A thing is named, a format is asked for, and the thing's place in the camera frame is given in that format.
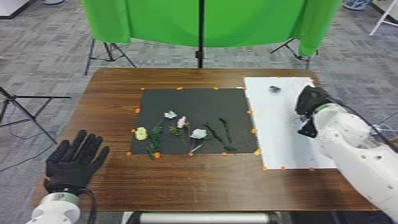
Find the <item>wooden table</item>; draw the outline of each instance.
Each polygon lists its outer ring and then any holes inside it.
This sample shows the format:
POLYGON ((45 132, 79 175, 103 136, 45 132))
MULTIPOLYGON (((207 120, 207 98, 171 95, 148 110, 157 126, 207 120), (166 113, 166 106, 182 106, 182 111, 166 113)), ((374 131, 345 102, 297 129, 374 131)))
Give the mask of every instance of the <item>wooden table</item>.
MULTIPOLYGON (((246 76, 311 77, 320 84, 308 70, 98 70, 63 138, 86 129, 112 148, 89 186, 100 211, 375 210, 334 169, 263 171, 254 154, 164 155, 157 161, 148 155, 127 156, 141 88, 231 88, 244 86, 246 76)), ((36 203, 43 195, 40 183, 36 203)))

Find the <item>white sheet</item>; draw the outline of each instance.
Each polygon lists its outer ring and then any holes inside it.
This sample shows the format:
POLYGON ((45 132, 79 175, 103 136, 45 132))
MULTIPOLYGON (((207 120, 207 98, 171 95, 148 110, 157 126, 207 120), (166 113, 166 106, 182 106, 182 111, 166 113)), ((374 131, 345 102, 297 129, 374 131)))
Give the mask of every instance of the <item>white sheet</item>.
POLYGON ((310 78, 246 78, 263 165, 269 169, 336 168, 318 151, 315 139, 297 133, 302 122, 295 104, 306 85, 313 85, 310 78), (270 92, 270 86, 283 89, 279 93, 270 92))

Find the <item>black square mat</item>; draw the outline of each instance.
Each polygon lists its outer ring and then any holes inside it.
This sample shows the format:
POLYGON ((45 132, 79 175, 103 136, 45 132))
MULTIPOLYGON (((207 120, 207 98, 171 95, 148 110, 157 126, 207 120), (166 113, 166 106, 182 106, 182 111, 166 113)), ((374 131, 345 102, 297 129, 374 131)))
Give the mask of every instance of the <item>black square mat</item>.
MULTIPOLYGON (((253 119, 246 92, 242 89, 150 89, 143 94, 141 114, 135 128, 144 127, 148 133, 153 130, 159 122, 164 120, 164 134, 160 136, 162 154, 187 154, 199 142, 185 138, 182 139, 171 134, 169 129, 176 127, 182 116, 187 117, 191 123, 191 133, 199 129, 207 129, 210 125, 223 141, 231 148, 233 153, 253 153, 258 148, 256 135, 253 134, 253 119), (164 113, 175 111, 178 117, 169 120, 164 118, 164 113), (230 136, 221 119, 228 122, 230 136)), ((132 141, 132 153, 148 153, 146 148, 151 144, 150 138, 144 141, 132 141)), ((214 137, 203 141, 203 147, 196 154, 219 154, 226 150, 224 144, 214 137)))

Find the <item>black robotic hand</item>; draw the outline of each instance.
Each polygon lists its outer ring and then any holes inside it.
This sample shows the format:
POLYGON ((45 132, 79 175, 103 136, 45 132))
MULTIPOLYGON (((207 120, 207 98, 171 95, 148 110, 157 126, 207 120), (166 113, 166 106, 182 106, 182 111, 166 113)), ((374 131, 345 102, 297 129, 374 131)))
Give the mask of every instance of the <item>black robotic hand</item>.
POLYGON ((87 131, 82 130, 73 143, 64 140, 54 154, 48 157, 48 178, 45 179, 45 188, 48 193, 68 191, 79 195, 89 185, 93 175, 103 165, 111 148, 105 146, 100 151, 103 138, 95 134, 91 134, 87 138, 86 136, 87 131))

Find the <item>black cable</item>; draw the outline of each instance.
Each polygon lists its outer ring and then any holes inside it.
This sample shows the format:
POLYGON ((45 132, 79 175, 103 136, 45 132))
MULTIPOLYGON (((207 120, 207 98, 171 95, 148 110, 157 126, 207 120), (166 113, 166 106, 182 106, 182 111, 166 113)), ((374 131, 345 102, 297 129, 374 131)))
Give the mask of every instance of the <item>black cable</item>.
POLYGON ((11 165, 11 166, 6 167, 4 169, 0 169, 0 173, 2 173, 6 170, 9 170, 13 167, 20 166, 29 160, 36 159, 36 158, 45 154, 45 152, 52 149, 54 145, 55 145, 55 144, 52 143, 52 145, 48 146, 48 148, 40 152, 40 154, 38 154, 36 156, 32 156, 32 157, 27 158, 22 162, 18 162, 15 165, 11 165))
POLYGON ((391 149, 393 149, 395 152, 398 153, 398 148, 397 148, 395 143, 388 140, 388 138, 386 138, 382 132, 377 130, 374 124, 370 123, 370 121, 366 120, 366 118, 363 117, 363 115, 361 115, 361 114, 358 113, 358 111, 345 105, 345 103, 342 102, 342 100, 334 99, 331 96, 327 96, 327 97, 329 97, 331 101, 333 101, 334 103, 338 103, 338 104, 340 104, 340 105, 352 111, 352 113, 358 115, 358 117, 363 119, 363 121, 365 121, 365 123, 368 124, 368 126, 372 127, 372 129, 374 129, 374 131, 375 131, 375 133, 377 133, 377 135, 379 135, 379 137, 381 137, 384 143, 388 144, 388 146, 391 147, 391 149))
MULTIPOLYGON (((9 123, 11 123, 11 117, 13 117, 13 115, 15 115, 15 112, 16 112, 16 106, 15 106, 15 108, 13 108, 13 111, 11 111, 11 114, 9 114, 9 117, 8 117, 8 122, 9 122, 9 123)), ((36 135, 32 135, 32 136, 29 136, 29 137, 24 137, 24 136, 20 136, 20 135, 15 134, 11 126, 13 126, 13 125, 9 125, 9 134, 11 134, 16 138, 20 138, 22 140, 29 140, 29 139, 32 139, 34 137, 40 137, 40 135, 45 134, 45 133, 41 132, 41 133, 38 133, 36 135)))
MULTIPOLYGON (((11 112, 11 115, 9 115, 9 117, 8 117, 8 122, 11 123, 11 116, 15 115, 15 111, 16 111, 16 107, 15 107, 15 109, 13 109, 13 112, 11 112)), ((40 133, 40 134, 36 134, 36 135, 32 135, 31 137, 22 137, 22 136, 18 136, 15 133, 13 133, 13 129, 11 129, 11 126, 9 126, 9 134, 16 137, 16 138, 20 138, 22 140, 29 140, 29 139, 32 139, 34 137, 38 138, 41 135, 43 135, 43 132, 40 133)), ((32 156, 31 158, 27 158, 22 162, 18 162, 15 165, 11 165, 11 166, 8 166, 6 168, 2 168, 0 169, 0 173, 6 171, 6 170, 9 170, 13 167, 16 167, 16 166, 20 166, 27 161, 31 161, 32 159, 36 159, 45 153, 47 153, 47 151, 52 149, 52 147, 54 147, 54 143, 50 144, 50 146, 47 147, 47 149, 40 152, 40 154, 36 155, 36 156, 32 156)))
POLYGON ((379 125, 395 117, 395 115, 398 114, 398 111, 388 116, 388 118, 379 122, 379 125))
POLYGON ((91 198, 91 215, 89 215, 87 224, 95 224, 96 223, 96 213, 98 213, 96 195, 95 195, 91 189, 87 189, 87 188, 82 189, 82 191, 79 193, 86 194, 91 198))

